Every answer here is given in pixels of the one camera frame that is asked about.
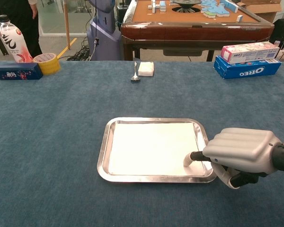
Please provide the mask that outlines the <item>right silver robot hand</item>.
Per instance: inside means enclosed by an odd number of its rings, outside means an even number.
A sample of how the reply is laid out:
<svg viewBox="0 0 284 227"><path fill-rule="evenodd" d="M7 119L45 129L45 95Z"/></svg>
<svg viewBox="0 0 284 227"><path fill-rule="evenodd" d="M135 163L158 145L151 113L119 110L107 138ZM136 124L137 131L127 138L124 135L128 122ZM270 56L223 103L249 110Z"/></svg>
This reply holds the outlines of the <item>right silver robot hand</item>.
<svg viewBox="0 0 284 227"><path fill-rule="evenodd" d="M208 161L225 185L238 189L276 172L273 152L282 146L272 131L225 128L202 151L187 154L183 165Z"/></svg>

